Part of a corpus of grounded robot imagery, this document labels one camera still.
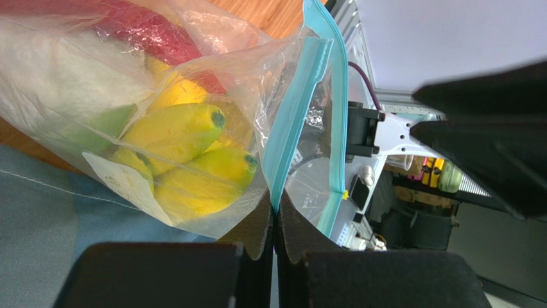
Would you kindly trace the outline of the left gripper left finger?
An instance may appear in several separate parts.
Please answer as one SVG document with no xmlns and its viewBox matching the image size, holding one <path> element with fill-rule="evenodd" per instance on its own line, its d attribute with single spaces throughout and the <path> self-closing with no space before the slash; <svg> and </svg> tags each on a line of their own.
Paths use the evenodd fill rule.
<svg viewBox="0 0 547 308">
<path fill-rule="evenodd" d="M 268 307 L 274 215 L 256 208 L 214 243 L 100 243 L 71 269 L 55 307 Z"/>
</svg>

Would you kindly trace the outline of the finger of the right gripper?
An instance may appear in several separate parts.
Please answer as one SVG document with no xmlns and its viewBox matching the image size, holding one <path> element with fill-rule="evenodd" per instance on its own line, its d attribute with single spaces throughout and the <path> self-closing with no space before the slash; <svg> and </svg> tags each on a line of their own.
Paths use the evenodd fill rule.
<svg viewBox="0 0 547 308">
<path fill-rule="evenodd" d="M 546 118 L 460 117 L 410 135 L 456 164 L 508 213 L 546 218 Z"/>
<path fill-rule="evenodd" d="M 546 121 L 546 60 L 457 80 L 425 84 L 412 99 L 452 121 Z"/>
</svg>

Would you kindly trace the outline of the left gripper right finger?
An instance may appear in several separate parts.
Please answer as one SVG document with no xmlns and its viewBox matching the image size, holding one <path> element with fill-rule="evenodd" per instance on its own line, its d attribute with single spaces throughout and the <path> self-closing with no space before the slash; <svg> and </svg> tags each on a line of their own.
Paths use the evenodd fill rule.
<svg viewBox="0 0 547 308">
<path fill-rule="evenodd" d="M 319 232 L 287 193 L 277 213 L 281 307 L 488 307 L 478 277 L 456 254 L 350 251 Z"/>
</svg>

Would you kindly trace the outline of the fake white cauliflower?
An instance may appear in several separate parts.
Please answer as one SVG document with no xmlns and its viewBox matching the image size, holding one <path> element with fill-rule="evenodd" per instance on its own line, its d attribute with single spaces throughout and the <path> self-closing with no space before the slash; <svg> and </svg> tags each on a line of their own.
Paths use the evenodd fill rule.
<svg viewBox="0 0 547 308">
<path fill-rule="evenodd" d="M 1 30 L 1 117 L 25 133 L 139 103 L 152 88 L 144 55 L 118 40 Z"/>
</svg>

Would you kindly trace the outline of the plaid pillow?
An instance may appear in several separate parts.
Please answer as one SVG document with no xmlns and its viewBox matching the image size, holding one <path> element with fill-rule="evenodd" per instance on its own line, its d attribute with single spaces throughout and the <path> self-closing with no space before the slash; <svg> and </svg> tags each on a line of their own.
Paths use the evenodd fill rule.
<svg viewBox="0 0 547 308">
<path fill-rule="evenodd" d="M 1 306 L 51 307 L 75 260 L 102 242 L 206 243 L 93 178 L 1 146 Z"/>
</svg>

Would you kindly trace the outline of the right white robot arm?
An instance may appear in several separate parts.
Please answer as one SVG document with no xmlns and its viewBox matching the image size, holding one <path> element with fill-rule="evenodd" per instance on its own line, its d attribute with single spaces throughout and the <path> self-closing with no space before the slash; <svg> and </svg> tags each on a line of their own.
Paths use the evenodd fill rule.
<svg viewBox="0 0 547 308">
<path fill-rule="evenodd" d="M 423 85 L 412 98 L 445 114 L 412 123 L 348 108 L 346 154 L 444 157 L 519 219 L 546 217 L 546 61 Z"/>
</svg>

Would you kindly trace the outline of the fake banana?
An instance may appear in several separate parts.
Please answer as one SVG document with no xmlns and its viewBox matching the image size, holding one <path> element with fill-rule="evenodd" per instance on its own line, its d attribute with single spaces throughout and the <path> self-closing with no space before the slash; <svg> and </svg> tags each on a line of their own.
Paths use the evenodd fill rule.
<svg viewBox="0 0 547 308">
<path fill-rule="evenodd" d="M 111 159 L 140 172 L 178 220 L 208 216 L 241 198 L 259 167 L 246 149 L 220 144 L 227 123 L 208 103 L 152 110 L 125 132 Z"/>
</svg>

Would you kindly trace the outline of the fake red chili pepper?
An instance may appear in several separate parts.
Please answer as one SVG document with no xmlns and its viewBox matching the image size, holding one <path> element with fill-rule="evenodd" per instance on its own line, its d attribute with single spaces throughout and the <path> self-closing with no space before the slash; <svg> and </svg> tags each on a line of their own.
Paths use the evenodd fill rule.
<svg viewBox="0 0 547 308">
<path fill-rule="evenodd" d="M 91 21 L 89 26 L 144 51 L 161 62 L 176 66 L 202 57 L 181 26 L 165 16 L 131 1 L 1 1 L 1 14 L 18 17 L 51 17 L 75 23 L 77 17 Z"/>
</svg>

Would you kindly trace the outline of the clear zip top bag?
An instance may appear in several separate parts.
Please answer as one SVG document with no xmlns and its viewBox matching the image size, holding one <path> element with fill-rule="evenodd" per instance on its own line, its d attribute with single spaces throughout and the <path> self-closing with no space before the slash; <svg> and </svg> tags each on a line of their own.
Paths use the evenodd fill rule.
<svg viewBox="0 0 547 308">
<path fill-rule="evenodd" d="M 268 191 L 329 235 L 347 58 L 302 11 L 273 39 L 208 1 L 2 1 L 1 117 L 169 226 L 219 238 Z"/>
</svg>

